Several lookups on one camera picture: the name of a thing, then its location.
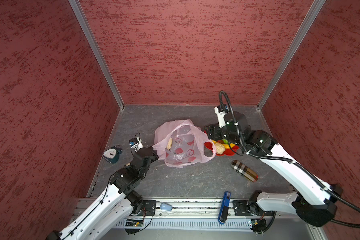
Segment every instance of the textured red wall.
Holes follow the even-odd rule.
[[[117,108],[68,1],[0,1],[0,239],[68,224]]]
[[[125,103],[257,104],[312,0],[82,0]]]
[[[294,158],[360,207],[360,1],[327,0],[263,108]],[[360,223],[341,203],[336,219]],[[330,239],[360,230],[326,225]]]

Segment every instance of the blue box cutter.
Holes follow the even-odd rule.
[[[224,193],[223,201],[221,202],[219,218],[217,218],[217,221],[220,224],[224,224],[225,221],[227,220],[230,199],[231,199],[231,193],[226,191]]]

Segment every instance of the gray marble surface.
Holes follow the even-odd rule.
[[[255,107],[235,107],[244,113],[253,130],[267,131]],[[212,106],[151,106],[128,105],[122,114],[115,136],[109,145],[120,145],[123,153],[116,164],[101,160],[91,196],[98,196],[106,187],[109,176],[132,160],[128,140],[141,134],[145,147],[154,144],[155,130],[164,122],[191,119],[195,126],[217,123]],[[231,168],[239,160],[259,175],[250,182]],[[289,192],[289,183],[265,163],[249,156],[216,156],[207,163],[196,163],[183,168],[168,167],[163,160],[153,162],[144,180],[135,190],[143,197],[222,197],[230,191],[232,198],[249,198],[255,190],[272,193]]]

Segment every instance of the plastic bag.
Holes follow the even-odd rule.
[[[167,144],[171,137],[173,142],[168,150]],[[204,142],[212,143],[211,157],[204,155]],[[216,155],[212,140],[199,127],[195,127],[190,119],[164,123],[156,129],[154,143],[158,159],[164,160],[169,167],[181,168],[197,162],[207,162]]]

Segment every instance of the corrugated black hose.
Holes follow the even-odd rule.
[[[223,105],[223,100],[221,98],[221,96],[225,97],[225,100],[227,102],[228,105],[228,110],[229,112],[232,114],[232,119],[233,119],[233,123],[235,125],[235,129],[236,129],[236,133],[237,136],[239,138],[239,143],[240,143],[240,148],[249,156],[255,157],[255,158],[261,158],[261,159],[267,159],[267,160],[276,160],[276,161],[286,161],[286,162],[293,162],[292,159],[289,158],[285,158],[285,157],[272,157],[272,156],[259,156],[256,154],[252,154],[250,151],[248,151],[248,149],[245,147],[244,141],[243,141],[243,137],[242,137],[242,133],[239,130],[238,127],[238,122],[236,121],[235,118],[235,114],[233,113],[233,109],[232,109],[232,105],[231,102],[228,98],[228,95],[225,91],[220,91],[219,93],[219,100],[220,100],[220,104]],[[329,195],[331,195],[333,198],[339,200],[340,202],[342,202],[343,204],[347,205],[348,207],[356,210],[357,212],[360,213],[360,208],[355,206],[354,204],[351,204],[350,202],[346,201],[345,199],[342,199],[340,196],[338,196],[337,194],[335,194],[334,192],[330,191],[329,189],[327,189],[327,187],[320,181],[317,179],[317,177],[315,175],[313,175],[311,172],[309,172],[307,169],[305,169],[301,164],[299,164],[298,162],[294,163],[298,168],[300,168],[303,172],[305,172],[309,177],[311,177],[312,180],[314,180],[314,182],[321,187],[321,189],[323,191],[326,191]],[[360,228],[360,224],[356,224],[356,223],[348,223],[348,222],[342,222],[339,220],[335,220],[335,219],[331,219],[331,222],[333,223],[337,223],[343,226],[347,226],[347,227],[353,227],[353,228]]]

